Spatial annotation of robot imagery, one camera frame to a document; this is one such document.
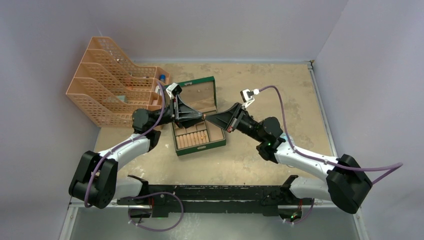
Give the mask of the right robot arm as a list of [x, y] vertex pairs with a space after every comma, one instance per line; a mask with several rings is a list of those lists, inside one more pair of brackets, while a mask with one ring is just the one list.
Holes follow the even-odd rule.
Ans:
[[293, 145], [276, 117], [256, 121], [237, 102], [230, 109], [207, 115], [205, 119], [228, 133], [238, 130], [258, 141], [256, 150], [264, 160], [292, 166], [315, 177], [296, 177], [283, 187], [280, 196], [288, 204], [300, 198], [322, 199], [333, 202], [346, 213], [355, 214], [373, 187], [354, 157], [321, 155]]

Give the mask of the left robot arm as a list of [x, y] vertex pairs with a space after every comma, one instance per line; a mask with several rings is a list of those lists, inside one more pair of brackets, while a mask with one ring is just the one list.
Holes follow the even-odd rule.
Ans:
[[105, 208], [112, 200], [130, 198], [138, 205], [149, 199], [147, 181], [128, 176], [118, 180], [118, 171], [135, 158], [153, 150], [160, 139], [157, 126], [174, 123], [180, 128], [192, 127], [205, 115], [186, 105], [176, 95], [169, 105], [159, 110], [136, 109], [132, 116], [133, 134], [126, 140], [100, 152], [86, 151], [70, 182], [68, 193], [84, 202], [85, 207]]

